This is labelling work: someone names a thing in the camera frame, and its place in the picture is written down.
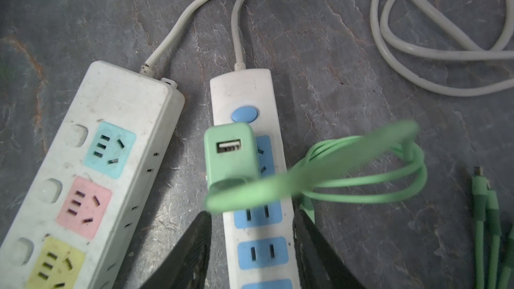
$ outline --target green usb cable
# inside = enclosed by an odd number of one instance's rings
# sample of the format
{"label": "green usb cable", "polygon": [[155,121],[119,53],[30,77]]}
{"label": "green usb cable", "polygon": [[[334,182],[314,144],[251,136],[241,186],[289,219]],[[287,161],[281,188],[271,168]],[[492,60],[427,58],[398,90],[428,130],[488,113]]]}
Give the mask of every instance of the green usb cable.
{"label": "green usb cable", "polygon": [[498,282],[498,289],[507,289],[509,280],[511,278],[512,268],[514,268],[514,226],[509,233],[507,242],[507,253],[503,260],[502,273],[500,274],[500,281]]}
{"label": "green usb cable", "polygon": [[500,206],[498,205],[498,197],[496,196],[496,192],[493,190],[487,191],[487,225],[492,238],[491,253],[489,255],[487,289],[496,289],[502,228],[500,226]]}
{"label": "green usb cable", "polygon": [[[242,210],[302,192],[312,199],[336,202],[388,203],[405,200],[420,192],[427,181],[423,151],[414,143],[418,131],[419,126],[414,121],[403,120],[377,129],[366,136],[320,142],[287,173],[248,183],[234,183],[223,190],[210,189],[205,201],[206,208],[212,213]],[[340,179],[349,171],[359,169],[385,151],[392,151],[404,160],[406,165],[401,169],[376,176]],[[334,197],[326,193],[312,192],[313,187],[374,184],[410,174],[417,175],[414,183],[404,190],[392,193]],[[302,208],[309,213],[309,210],[313,209],[311,201],[303,201]]]}
{"label": "green usb cable", "polygon": [[488,186],[489,181],[485,176],[483,176],[482,168],[475,168],[475,174],[471,182],[471,189],[474,201],[473,217],[475,220],[476,289],[484,289],[484,222],[486,219]]}

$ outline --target white power strip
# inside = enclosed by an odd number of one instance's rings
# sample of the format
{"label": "white power strip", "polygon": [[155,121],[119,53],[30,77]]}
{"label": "white power strip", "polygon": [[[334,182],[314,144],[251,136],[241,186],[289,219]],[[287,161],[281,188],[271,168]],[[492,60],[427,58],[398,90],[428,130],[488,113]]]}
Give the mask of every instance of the white power strip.
{"label": "white power strip", "polygon": [[176,83],[89,67],[0,247],[2,289],[110,289],[184,105]]}
{"label": "white power strip", "polygon": [[[286,172],[270,71],[231,72],[211,79],[210,84],[214,125],[250,122],[257,139],[262,175]],[[291,198],[246,212],[223,213],[230,288],[300,288],[293,216]],[[250,252],[253,259],[248,259]]]}

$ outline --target electrical socket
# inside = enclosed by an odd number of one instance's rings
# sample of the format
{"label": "electrical socket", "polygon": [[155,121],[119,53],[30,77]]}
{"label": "electrical socket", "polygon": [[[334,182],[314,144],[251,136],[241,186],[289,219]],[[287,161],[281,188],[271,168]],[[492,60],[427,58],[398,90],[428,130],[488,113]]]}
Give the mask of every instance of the electrical socket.
{"label": "electrical socket", "polygon": [[275,224],[281,221],[282,209],[279,200],[252,209],[234,211],[234,223],[238,229]]}
{"label": "electrical socket", "polygon": [[[255,138],[257,143],[257,156],[259,159],[260,176],[267,177],[275,174],[271,140],[269,136]],[[252,209],[234,211],[235,227],[238,229],[264,226],[280,223],[282,221],[282,208],[280,201],[274,201],[264,206]]]}
{"label": "electrical socket", "polygon": [[284,237],[241,242],[237,245],[237,256],[243,270],[272,267],[289,261]]}
{"label": "electrical socket", "polygon": [[112,191],[83,177],[75,177],[57,215],[57,223],[92,240],[100,226]]}
{"label": "electrical socket", "polygon": [[292,283],[289,279],[264,281],[246,284],[241,289],[292,289]]}
{"label": "electrical socket", "polygon": [[119,178],[135,141],[136,134],[103,121],[87,150],[84,165]]}
{"label": "electrical socket", "polygon": [[84,259],[84,253],[66,242],[48,236],[25,288],[73,288]]}
{"label": "electrical socket", "polygon": [[267,135],[255,138],[257,142],[257,156],[259,158],[260,176],[268,177],[275,174],[273,152],[271,151],[271,139]]}

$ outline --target power cord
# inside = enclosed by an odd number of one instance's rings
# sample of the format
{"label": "power cord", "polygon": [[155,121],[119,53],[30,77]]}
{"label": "power cord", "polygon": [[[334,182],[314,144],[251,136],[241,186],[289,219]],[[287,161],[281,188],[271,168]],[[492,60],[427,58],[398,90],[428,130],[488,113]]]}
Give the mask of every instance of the power cord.
{"label": "power cord", "polygon": [[500,256],[500,238],[502,229],[500,226],[500,206],[496,192],[491,189],[489,180],[484,176],[481,167],[475,168],[471,182],[473,193],[473,217],[475,220],[475,289],[485,287],[484,276],[484,222],[487,220],[489,233],[491,234],[491,250],[489,254],[489,272],[487,289],[507,289],[514,267],[514,227],[509,234],[507,253],[503,261],[502,273],[497,286],[498,263]]}
{"label": "power cord", "polygon": [[475,169],[471,182],[473,193],[473,218],[475,220],[475,273],[476,289],[484,289],[484,222],[486,219],[487,189],[489,181],[481,168]]}
{"label": "power cord", "polygon": [[155,63],[164,54],[166,49],[168,49],[168,47],[170,47],[173,44],[173,42],[180,34],[191,15],[193,15],[193,13],[207,1],[209,0],[195,0],[183,11],[183,13],[178,18],[177,22],[171,29],[170,33],[157,47],[157,49],[150,55],[150,57],[148,57],[148,59],[145,61],[145,64],[141,66],[141,70],[139,71],[140,74],[149,77],[155,77],[155,72],[153,70]]}
{"label": "power cord", "polygon": [[480,96],[490,93],[499,92],[514,87],[514,79],[508,79],[491,85],[478,88],[452,88],[440,84],[436,84],[429,80],[419,77],[410,69],[405,67],[391,53],[386,42],[394,48],[418,57],[435,59],[435,60],[453,60],[453,61],[473,61],[473,60],[498,60],[498,59],[514,59],[514,51],[503,51],[507,43],[514,33],[514,0],[505,0],[506,17],[505,25],[498,40],[493,47],[485,51],[471,40],[459,27],[451,22],[439,10],[437,10],[427,0],[411,0],[426,16],[434,21],[441,29],[443,29],[452,39],[454,39],[464,51],[442,51],[431,48],[424,48],[414,44],[405,42],[396,37],[389,28],[389,14],[396,0],[387,0],[380,16],[378,18],[378,4],[380,0],[371,0],[370,21],[371,31],[375,39],[377,48],[387,63],[395,69],[405,79],[412,83],[434,93],[448,96]]}
{"label": "power cord", "polygon": [[241,37],[239,35],[239,12],[245,0],[235,0],[232,16],[230,18],[230,26],[232,29],[232,40],[234,41],[235,65],[234,70],[239,71],[246,69],[243,58],[243,46],[241,45]]}
{"label": "power cord", "polygon": [[514,226],[511,228],[509,233],[509,239],[507,243],[507,253],[503,261],[502,273],[500,274],[500,280],[498,281],[498,289],[507,289],[509,280],[511,279],[512,268],[514,268]]}

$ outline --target cable connector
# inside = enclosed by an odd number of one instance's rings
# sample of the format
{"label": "cable connector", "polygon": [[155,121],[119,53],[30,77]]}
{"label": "cable connector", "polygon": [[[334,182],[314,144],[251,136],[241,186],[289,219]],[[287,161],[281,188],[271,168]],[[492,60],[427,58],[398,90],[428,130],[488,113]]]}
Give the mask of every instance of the cable connector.
{"label": "cable connector", "polygon": [[493,190],[487,191],[487,223],[489,224],[489,232],[493,235],[501,236],[502,228],[500,226],[500,206],[498,197]]}
{"label": "cable connector", "polygon": [[489,181],[483,174],[481,167],[475,167],[475,175],[472,179],[471,190],[474,198],[473,217],[476,221],[485,221],[487,206],[487,189]]}
{"label": "cable connector", "polygon": [[241,71],[241,70],[245,70],[246,69],[246,64],[243,63],[243,62],[237,62],[234,64],[234,71],[237,72],[237,71]]}
{"label": "cable connector", "polygon": [[509,268],[514,268],[514,226],[511,228],[509,238],[507,240],[507,254],[503,264]]}

